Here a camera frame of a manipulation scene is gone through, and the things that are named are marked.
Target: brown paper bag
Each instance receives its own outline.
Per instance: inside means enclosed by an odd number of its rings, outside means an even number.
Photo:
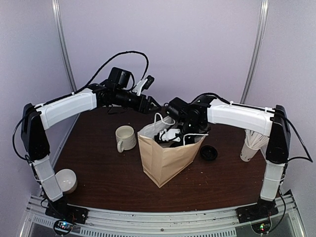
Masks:
[[[161,188],[185,167],[191,164],[207,134],[199,134],[195,144],[175,148],[163,148],[154,141],[154,136],[161,130],[175,124],[170,117],[155,114],[155,121],[138,132],[139,150],[145,174]]]

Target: brown table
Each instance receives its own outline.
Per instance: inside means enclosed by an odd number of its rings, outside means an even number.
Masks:
[[[107,109],[82,113],[69,136],[55,171],[72,169],[78,187],[69,203],[120,211],[190,211],[232,207],[256,202],[266,167],[260,152],[243,162],[244,130],[213,125],[203,144],[214,146],[218,157],[199,157],[158,188],[143,172],[138,145],[118,153],[115,130],[130,124],[135,131],[153,122],[154,115],[135,111],[108,115]]]

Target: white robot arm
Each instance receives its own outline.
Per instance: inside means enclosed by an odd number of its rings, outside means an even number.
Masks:
[[[142,86],[137,91],[125,90],[130,76],[128,71],[112,68],[109,78],[100,84],[91,84],[77,93],[44,104],[27,104],[24,107],[21,138],[28,153],[28,163],[49,201],[47,215],[62,218],[73,213],[78,216],[78,223],[80,220],[84,223],[85,218],[81,216],[86,216],[86,213],[85,210],[78,211],[80,208],[74,210],[63,201],[63,192],[50,163],[45,131],[64,119],[103,106],[120,105],[144,114],[160,110],[161,106],[151,96],[146,98],[146,95],[141,94],[144,89],[149,88],[154,78],[148,76],[142,79],[139,82]]]
[[[180,128],[176,128],[180,129],[176,136],[181,139],[179,145],[182,145],[185,134],[205,132],[208,123],[249,129],[270,137],[257,214],[267,216],[273,211],[279,185],[284,179],[290,143],[290,130],[286,120],[283,119],[286,113],[282,106],[277,105],[275,109],[253,107],[226,101],[214,93],[205,93],[189,104],[180,98],[174,98],[168,103],[166,113],[182,124]],[[161,139],[166,141],[168,137],[174,138],[176,129],[165,132]],[[194,142],[194,137],[185,139],[186,144]]]

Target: lavender wall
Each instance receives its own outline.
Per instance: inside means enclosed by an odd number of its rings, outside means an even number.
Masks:
[[[241,99],[261,1],[61,0],[60,8],[78,86],[117,52],[140,50],[156,78],[146,93],[160,103],[175,96],[190,101],[202,92]],[[114,65],[139,80],[145,61],[138,55],[118,58],[96,81]]]
[[[316,161],[316,1],[270,1],[258,67],[247,104],[284,105]],[[290,157],[305,156],[292,133]],[[308,236],[316,236],[316,164],[290,162],[283,190],[292,189]]]
[[[70,92],[50,0],[0,1],[0,236],[13,237],[30,194],[32,171],[13,151],[11,136],[26,103]],[[53,157],[73,119],[48,131]],[[17,136],[17,148],[24,148]]]

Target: black lid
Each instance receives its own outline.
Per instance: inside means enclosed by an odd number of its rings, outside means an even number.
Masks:
[[[199,153],[201,157],[206,161],[213,161],[217,158],[217,150],[210,145],[202,146]]]

